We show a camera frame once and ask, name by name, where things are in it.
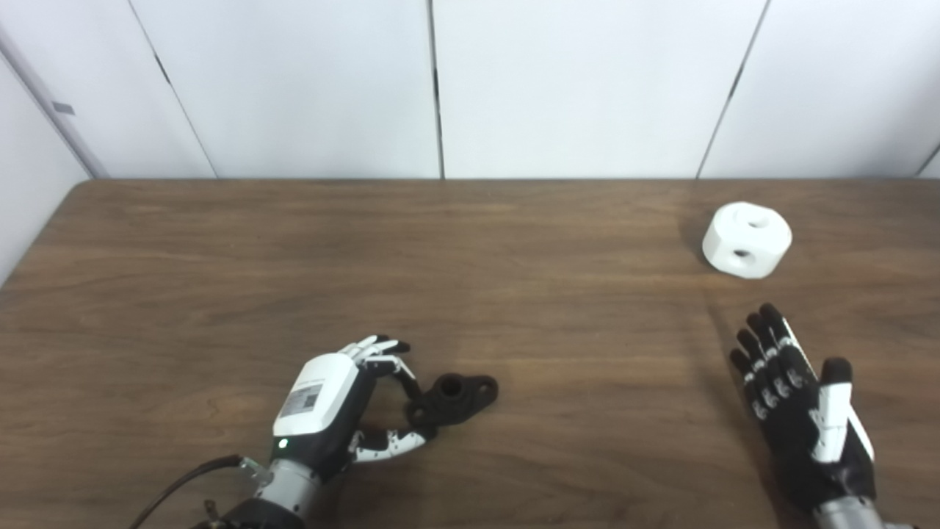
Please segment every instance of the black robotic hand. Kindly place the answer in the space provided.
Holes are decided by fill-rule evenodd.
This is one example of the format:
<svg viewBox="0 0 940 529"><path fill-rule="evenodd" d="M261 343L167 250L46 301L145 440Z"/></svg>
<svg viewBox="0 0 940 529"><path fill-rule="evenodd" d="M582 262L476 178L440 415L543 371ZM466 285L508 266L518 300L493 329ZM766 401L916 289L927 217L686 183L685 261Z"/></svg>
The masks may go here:
<svg viewBox="0 0 940 529"><path fill-rule="evenodd" d="M874 454L852 409L852 365L827 359L816 378L787 320L770 304L747 316L730 359L770 447L778 485L809 512L839 498L875 499Z"/></svg>

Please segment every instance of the label sticker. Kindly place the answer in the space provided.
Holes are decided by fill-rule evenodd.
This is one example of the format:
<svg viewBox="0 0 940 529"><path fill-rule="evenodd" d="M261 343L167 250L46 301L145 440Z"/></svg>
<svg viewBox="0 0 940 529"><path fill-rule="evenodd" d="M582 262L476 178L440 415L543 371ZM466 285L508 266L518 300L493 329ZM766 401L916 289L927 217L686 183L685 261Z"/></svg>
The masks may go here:
<svg viewBox="0 0 940 529"><path fill-rule="evenodd" d="M298 413L307 413L313 410L314 405L317 404L317 397L320 396L320 389L322 389L322 387L322 384L314 384L313 386L307 386L290 392L277 418L280 419L282 417L288 417Z"/></svg>

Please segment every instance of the cable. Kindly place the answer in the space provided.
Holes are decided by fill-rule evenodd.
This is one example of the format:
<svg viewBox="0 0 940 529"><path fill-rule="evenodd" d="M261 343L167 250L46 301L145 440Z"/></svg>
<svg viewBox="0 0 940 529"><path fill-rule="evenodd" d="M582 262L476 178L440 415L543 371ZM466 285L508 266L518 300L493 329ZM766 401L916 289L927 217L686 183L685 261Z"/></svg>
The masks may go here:
<svg viewBox="0 0 940 529"><path fill-rule="evenodd" d="M219 457L195 467L188 473L184 474L180 479L174 481L169 487L164 489L163 492L157 495L156 498L150 502L150 505L141 511L137 516L137 519L133 521L131 526L128 529L137 529L140 525L147 519L153 511L164 502L166 498L170 496L173 492L176 492L177 489L185 485L187 482L192 480L195 477L199 477L204 473L210 473L212 471L217 471L219 469L226 469L230 467L237 467L239 463L242 462L242 457L238 454L232 454L231 456Z"/></svg>

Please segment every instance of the fingertip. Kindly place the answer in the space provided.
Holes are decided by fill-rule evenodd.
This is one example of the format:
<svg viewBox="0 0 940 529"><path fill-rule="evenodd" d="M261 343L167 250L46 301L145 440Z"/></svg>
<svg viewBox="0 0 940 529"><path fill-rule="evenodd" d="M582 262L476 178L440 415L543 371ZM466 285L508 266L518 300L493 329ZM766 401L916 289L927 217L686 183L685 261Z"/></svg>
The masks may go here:
<svg viewBox="0 0 940 529"><path fill-rule="evenodd" d="M760 314L757 314L757 313L748 314L747 319L745 321L747 322L747 326L752 328L755 331L764 329L765 327L767 327L767 324L764 323L763 318L761 318Z"/></svg>
<svg viewBox="0 0 940 529"><path fill-rule="evenodd" d="M731 360L731 364L741 372L742 376L751 372L751 361L747 359L741 349L732 349L728 358Z"/></svg>
<svg viewBox="0 0 940 529"><path fill-rule="evenodd" d="M760 342L757 337L751 334L747 329L738 331L738 343L751 358L751 362L763 360L763 352L760 348Z"/></svg>
<svg viewBox="0 0 940 529"><path fill-rule="evenodd" d="M852 382L852 364L842 357L828 358L822 363L820 383L823 385Z"/></svg>
<svg viewBox="0 0 940 529"><path fill-rule="evenodd" d="M778 311L776 307L770 303L764 303L763 305L760 305L759 312L760 315L764 317L764 319L770 321L783 320L783 314L781 314L780 311Z"/></svg>

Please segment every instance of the white block with holes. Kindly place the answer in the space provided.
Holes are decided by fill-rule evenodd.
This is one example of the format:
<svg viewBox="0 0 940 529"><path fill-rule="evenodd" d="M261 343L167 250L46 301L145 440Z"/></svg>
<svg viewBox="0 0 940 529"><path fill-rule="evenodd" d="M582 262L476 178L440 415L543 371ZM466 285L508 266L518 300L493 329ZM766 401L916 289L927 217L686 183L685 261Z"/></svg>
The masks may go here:
<svg viewBox="0 0 940 529"><path fill-rule="evenodd" d="M715 212L702 252L718 270L754 280L774 271L792 239L790 226L776 211L733 202Z"/></svg>

